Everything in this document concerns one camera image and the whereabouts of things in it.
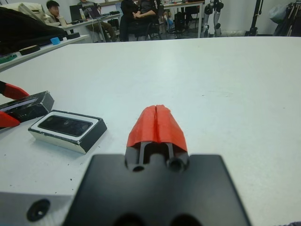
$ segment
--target black bag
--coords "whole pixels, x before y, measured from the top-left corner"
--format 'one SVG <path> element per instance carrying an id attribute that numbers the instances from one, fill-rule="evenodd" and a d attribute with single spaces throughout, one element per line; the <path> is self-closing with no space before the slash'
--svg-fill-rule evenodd
<path id="1" fill-rule="evenodd" d="M 174 15 L 174 29 L 176 31 L 182 31 L 185 28 L 185 14 L 178 12 Z"/>
<path id="2" fill-rule="evenodd" d="M 18 11 L 0 7 L 0 54 L 17 52 L 32 45 L 46 45 L 50 39 L 62 39 L 66 32 L 48 26 Z"/>

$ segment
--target white desk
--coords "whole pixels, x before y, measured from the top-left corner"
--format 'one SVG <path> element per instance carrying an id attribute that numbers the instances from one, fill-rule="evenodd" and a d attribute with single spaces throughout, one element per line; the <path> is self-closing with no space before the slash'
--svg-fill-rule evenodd
<path id="1" fill-rule="evenodd" d="M 186 3 L 177 3 L 177 4 L 165 4 L 164 9 L 171 9 L 171 8 L 183 8 L 183 7 L 190 7 L 190 6 L 199 6 L 199 16 L 198 16 L 198 38 L 201 37 L 201 28 L 202 28 L 202 12 L 203 12 L 203 5 L 205 1 L 196 1 L 196 2 L 186 2 Z"/>
<path id="2" fill-rule="evenodd" d="M 0 191 L 75 194 L 91 156 L 125 153 L 142 110 L 165 104 L 190 154 L 222 155 L 254 226 L 300 220 L 300 41 L 68 45 L 10 68 L 2 81 L 30 94 L 49 90 L 53 109 L 103 117 L 108 130 L 86 155 L 36 141 L 27 131 L 36 120 L 1 131 Z"/>
<path id="3" fill-rule="evenodd" d="M 66 46 L 66 45 L 69 45 L 69 44 L 72 44 L 72 43 L 76 43 L 76 42 L 79 42 L 81 40 L 84 40 L 87 37 L 88 37 L 88 35 L 81 35 L 78 38 L 70 39 L 70 40 L 67 40 L 67 38 L 64 38 L 63 41 L 61 41 L 61 43 L 58 44 L 58 45 L 49 44 L 49 45 L 41 47 L 41 49 L 37 52 L 30 53 L 30 54 L 27 54 L 27 55 L 24 55 L 24 56 L 22 56 L 20 54 L 20 52 L 16 52 L 17 57 L 15 59 L 13 59 L 11 61 L 8 61 L 6 63 L 0 64 L 0 72 L 4 71 L 4 70 L 6 70 L 10 67 L 13 67 L 15 65 L 18 65 L 18 64 L 20 64 L 24 61 L 27 61 L 27 60 L 35 58 L 39 55 L 42 55 L 44 53 L 50 52 L 54 49 L 57 49 L 57 48 L 60 48 L 60 47 L 63 47 L 63 46 Z"/>
<path id="4" fill-rule="evenodd" d="M 79 28 L 81 26 L 87 26 L 87 25 L 90 25 L 90 24 L 94 24 L 94 23 L 98 23 L 98 22 L 106 21 L 106 20 L 112 20 L 112 19 L 115 19 L 115 18 L 118 18 L 118 21 L 120 23 L 120 13 L 118 13 L 118 14 L 114 14 L 114 15 L 105 16 L 105 17 L 102 17 L 102 18 L 99 18 L 99 19 L 88 20 L 88 21 L 78 23 L 78 24 L 69 24 L 66 27 L 62 27 L 62 26 L 59 26 L 59 27 L 62 28 L 63 30 L 65 30 L 65 31 L 69 32 L 70 30 Z M 101 36 L 103 38 L 103 41 L 105 42 L 103 32 L 104 31 L 101 27 Z"/>

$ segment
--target computer monitor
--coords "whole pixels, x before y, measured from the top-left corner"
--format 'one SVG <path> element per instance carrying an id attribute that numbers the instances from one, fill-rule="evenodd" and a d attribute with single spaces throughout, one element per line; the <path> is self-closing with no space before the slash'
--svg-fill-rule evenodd
<path id="1" fill-rule="evenodd" d="M 81 20 L 81 15 L 79 12 L 79 9 L 83 8 L 82 5 L 75 5 L 75 6 L 70 6 L 70 14 L 71 14 L 71 20 L 76 21 L 76 20 Z"/>

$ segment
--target smartphone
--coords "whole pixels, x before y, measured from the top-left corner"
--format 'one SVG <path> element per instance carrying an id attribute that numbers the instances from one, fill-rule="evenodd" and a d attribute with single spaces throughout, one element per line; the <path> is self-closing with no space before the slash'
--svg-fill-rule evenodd
<path id="1" fill-rule="evenodd" d="M 52 115 L 40 123 L 38 127 L 73 137 L 79 137 L 83 135 L 91 125 L 92 123 L 89 121 Z"/>

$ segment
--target white table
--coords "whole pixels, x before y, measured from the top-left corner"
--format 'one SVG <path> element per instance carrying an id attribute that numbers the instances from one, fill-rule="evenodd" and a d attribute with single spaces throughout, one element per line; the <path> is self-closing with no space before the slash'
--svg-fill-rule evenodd
<path id="1" fill-rule="evenodd" d="M 198 38 L 201 37 L 201 28 L 202 28 L 202 12 L 203 12 L 203 5 L 205 1 L 196 1 L 196 2 L 186 2 L 186 3 L 176 3 L 176 4 L 165 4 L 164 9 L 171 9 L 171 8 L 184 8 L 190 6 L 199 6 L 199 16 L 198 16 Z"/>
<path id="2" fill-rule="evenodd" d="M 300 220 L 300 41 L 68 45 L 10 68 L 2 81 L 30 94 L 49 90 L 53 109 L 103 117 L 108 130 L 86 155 L 36 141 L 27 131 L 36 120 L 1 131 L 0 191 L 75 194 L 91 156 L 125 153 L 142 110 L 165 104 L 189 154 L 222 155 L 254 226 Z"/>
<path id="3" fill-rule="evenodd" d="M 69 45 L 69 44 L 72 44 L 72 43 L 82 41 L 82 40 L 86 39 L 87 37 L 89 37 L 89 36 L 88 35 L 81 35 L 78 38 L 70 39 L 70 40 L 67 40 L 67 38 L 64 38 L 63 41 L 61 41 L 61 43 L 58 44 L 58 45 L 49 44 L 49 45 L 46 45 L 46 46 L 42 46 L 39 51 L 34 52 L 34 53 L 30 53 L 30 54 L 27 54 L 27 55 L 24 55 L 24 56 L 22 56 L 20 54 L 20 52 L 16 52 L 17 57 L 15 59 L 13 59 L 11 61 L 8 61 L 6 63 L 0 64 L 0 72 L 4 71 L 4 70 L 6 70 L 10 67 L 13 67 L 15 65 L 18 65 L 18 64 L 20 64 L 24 61 L 27 61 L 27 60 L 35 58 L 39 55 L 42 55 L 44 53 L 50 52 L 54 49 L 57 49 L 57 48 L 60 48 L 60 47 L 63 47 L 63 46 L 66 46 L 66 45 Z"/>
<path id="4" fill-rule="evenodd" d="M 63 26 L 59 26 L 59 27 L 65 31 L 69 32 L 72 29 L 76 29 L 76 28 L 79 28 L 82 26 L 87 26 L 87 25 L 94 24 L 94 23 L 100 23 L 101 21 L 112 20 L 115 18 L 118 18 L 118 22 L 120 23 L 120 13 L 118 13 L 118 14 L 114 14 L 114 15 L 105 16 L 105 17 L 102 17 L 99 19 L 91 19 L 91 20 L 88 20 L 88 21 L 85 21 L 82 23 L 78 23 L 78 24 L 69 24 L 66 27 L 63 27 Z M 103 28 L 101 26 L 100 26 L 100 28 L 101 28 L 101 36 L 103 38 L 103 41 L 105 42 L 105 38 L 103 35 L 103 32 L 105 32 L 105 31 L 103 31 Z"/>

